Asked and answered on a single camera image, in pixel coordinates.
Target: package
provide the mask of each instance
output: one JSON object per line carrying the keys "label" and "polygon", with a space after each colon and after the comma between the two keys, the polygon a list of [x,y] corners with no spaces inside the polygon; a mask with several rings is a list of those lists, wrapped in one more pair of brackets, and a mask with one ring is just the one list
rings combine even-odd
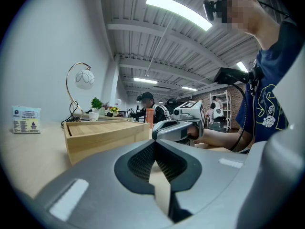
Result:
{"label": "package", "polygon": [[13,133],[39,134],[40,110],[22,106],[12,106]]}
{"label": "package", "polygon": [[153,109],[147,108],[145,117],[146,117],[145,121],[150,124],[149,128],[152,129],[153,128]]}

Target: person sitting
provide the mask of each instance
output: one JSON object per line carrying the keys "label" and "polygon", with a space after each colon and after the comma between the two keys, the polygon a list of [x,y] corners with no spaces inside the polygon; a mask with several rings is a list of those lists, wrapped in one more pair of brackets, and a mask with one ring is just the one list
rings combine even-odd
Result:
{"label": "person sitting", "polygon": [[139,118],[142,116],[146,116],[146,109],[152,108],[153,109],[153,123],[158,123],[160,121],[166,120],[169,118],[168,110],[162,105],[155,105],[153,95],[149,92],[145,92],[142,94],[141,103],[143,105],[143,109],[139,113],[131,113],[130,116],[133,118]]}
{"label": "person sitting", "polygon": [[216,107],[215,103],[211,104],[210,109],[205,113],[205,117],[208,118],[209,124],[212,125],[214,123],[213,114],[214,114],[214,108]]}
{"label": "person sitting", "polygon": [[[244,126],[242,137],[234,149],[234,152],[238,152],[246,148],[254,136],[255,143],[266,141],[271,135],[287,127],[285,114],[272,90],[297,58],[304,38],[294,24],[286,21],[277,23],[258,0],[219,1],[226,12],[228,24],[254,36],[262,47],[256,56],[256,64],[261,68],[264,77],[259,82],[254,98],[250,95],[249,85],[246,85],[245,100],[248,108],[245,126],[244,100],[236,117],[238,124]],[[230,149],[241,133],[242,128],[238,133],[220,133],[206,129],[196,143]],[[188,134],[197,137],[198,128],[189,127]]]}

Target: blue shirt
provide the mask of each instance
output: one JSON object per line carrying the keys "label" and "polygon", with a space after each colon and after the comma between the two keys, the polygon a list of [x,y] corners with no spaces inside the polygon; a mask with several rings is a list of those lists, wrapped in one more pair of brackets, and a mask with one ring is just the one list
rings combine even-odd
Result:
{"label": "blue shirt", "polygon": [[[247,117],[244,127],[246,132],[253,134],[254,109],[255,142],[266,141],[273,133],[288,126],[285,114],[272,90],[297,58],[302,44],[303,38],[297,27],[283,22],[278,41],[268,50],[261,49],[256,56],[257,66],[261,67],[264,77],[260,80],[255,93],[254,108],[249,84],[246,85]],[[244,125],[244,109],[243,101],[236,116],[236,121],[241,127]]]}

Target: orange cup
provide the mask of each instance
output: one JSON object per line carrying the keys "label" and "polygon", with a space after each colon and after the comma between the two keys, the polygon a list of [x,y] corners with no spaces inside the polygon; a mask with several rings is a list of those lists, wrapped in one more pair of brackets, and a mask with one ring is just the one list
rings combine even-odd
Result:
{"label": "orange cup", "polygon": [[149,123],[149,128],[153,128],[153,109],[146,109],[146,116],[145,116],[146,123]]}

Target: fluorescent light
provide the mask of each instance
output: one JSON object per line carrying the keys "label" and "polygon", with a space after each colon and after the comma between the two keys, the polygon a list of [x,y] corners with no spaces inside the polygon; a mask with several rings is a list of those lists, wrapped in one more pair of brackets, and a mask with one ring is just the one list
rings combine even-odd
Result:
{"label": "fluorescent light", "polygon": [[242,70],[242,71],[245,71],[245,72],[248,72],[246,66],[243,64],[243,62],[238,62],[237,63],[237,66]]}
{"label": "fluorescent light", "polygon": [[174,0],[146,0],[146,4],[179,14],[180,16],[185,17],[186,19],[195,23],[205,31],[207,31],[212,26],[212,24],[200,14]]}
{"label": "fluorescent light", "polygon": [[183,89],[186,89],[186,90],[190,90],[190,91],[197,91],[197,89],[193,89],[193,88],[190,88],[190,87],[187,87],[187,86],[183,86],[182,87]]}
{"label": "fluorescent light", "polygon": [[141,79],[141,78],[134,78],[135,82],[146,82],[151,84],[157,84],[157,81],[147,80],[147,79]]}

